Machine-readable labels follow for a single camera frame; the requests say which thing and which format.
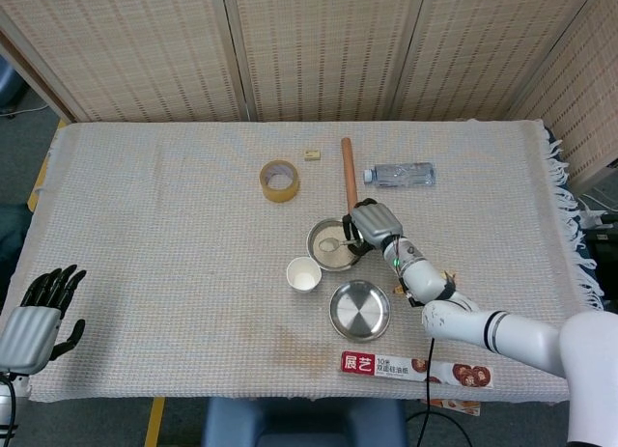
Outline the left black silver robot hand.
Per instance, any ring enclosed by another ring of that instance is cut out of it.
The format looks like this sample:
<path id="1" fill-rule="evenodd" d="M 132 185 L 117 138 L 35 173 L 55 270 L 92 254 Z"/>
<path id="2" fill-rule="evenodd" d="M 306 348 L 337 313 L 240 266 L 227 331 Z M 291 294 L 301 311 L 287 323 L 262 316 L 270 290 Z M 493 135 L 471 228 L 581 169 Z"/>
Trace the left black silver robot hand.
<path id="1" fill-rule="evenodd" d="M 58 342 L 60 326 L 87 271 L 76 265 L 56 268 L 36 278 L 13 309 L 1 334 L 1 373 L 29 377 L 73 350 L 86 322 L 75 322 L 69 337 Z"/>

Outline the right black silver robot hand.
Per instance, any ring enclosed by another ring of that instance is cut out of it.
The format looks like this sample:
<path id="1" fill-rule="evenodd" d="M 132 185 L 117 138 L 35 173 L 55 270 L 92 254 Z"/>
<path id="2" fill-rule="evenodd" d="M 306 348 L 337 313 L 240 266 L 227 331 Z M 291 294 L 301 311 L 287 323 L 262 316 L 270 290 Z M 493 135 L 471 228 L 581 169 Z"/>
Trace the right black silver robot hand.
<path id="1" fill-rule="evenodd" d="M 403 235 L 403 226 L 393 212 L 383 203 L 366 198 L 358 202 L 350 213 L 342 217 L 348 249 L 362 257 L 371 250 L 384 252 L 397 238 Z"/>

